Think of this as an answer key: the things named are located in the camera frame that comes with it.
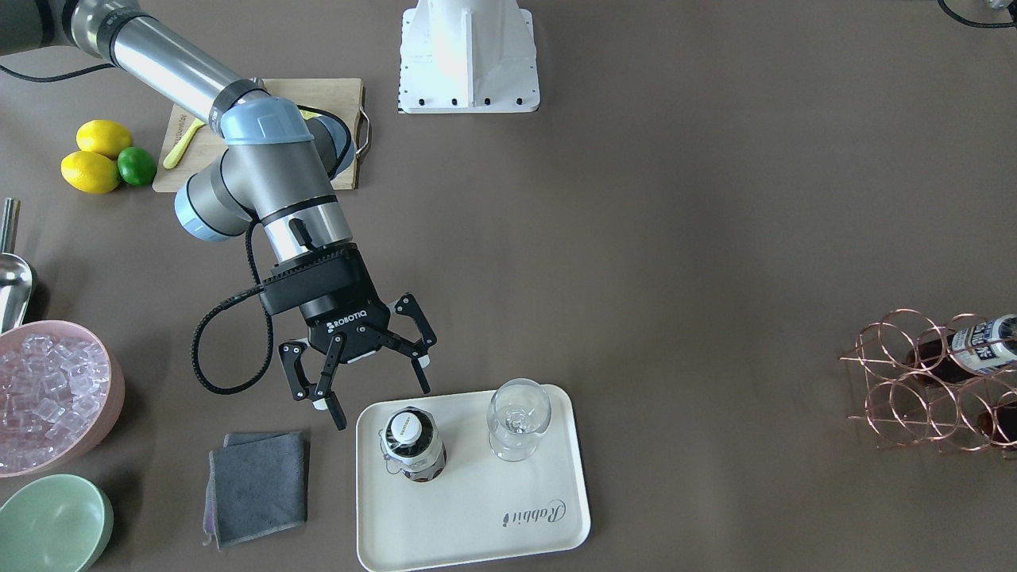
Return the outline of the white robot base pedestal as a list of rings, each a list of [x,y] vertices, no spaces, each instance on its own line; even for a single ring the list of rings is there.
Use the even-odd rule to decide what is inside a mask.
[[[418,1],[402,13],[397,112],[522,114],[541,93],[532,12],[516,1]]]

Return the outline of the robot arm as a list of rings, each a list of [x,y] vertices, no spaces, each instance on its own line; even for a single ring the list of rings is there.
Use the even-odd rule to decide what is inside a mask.
[[[72,46],[155,88],[206,121],[226,151],[185,182],[175,196],[180,225],[194,238],[224,242],[264,228],[276,258],[272,274],[204,316],[194,332],[191,366],[211,392],[199,364],[199,340],[216,314],[257,297],[273,316],[298,309],[301,339],[270,344],[280,356],[295,400],[326,409],[346,426],[333,380],[345,365],[388,348],[410,359],[424,393],[429,350],[437,338],[414,296],[384,303],[377,293],[333,179],[352,164],[354,139],[326,111],[305,118],[301,108],[239,75],[167,28],[135,1],[4,1],[2,53]]]

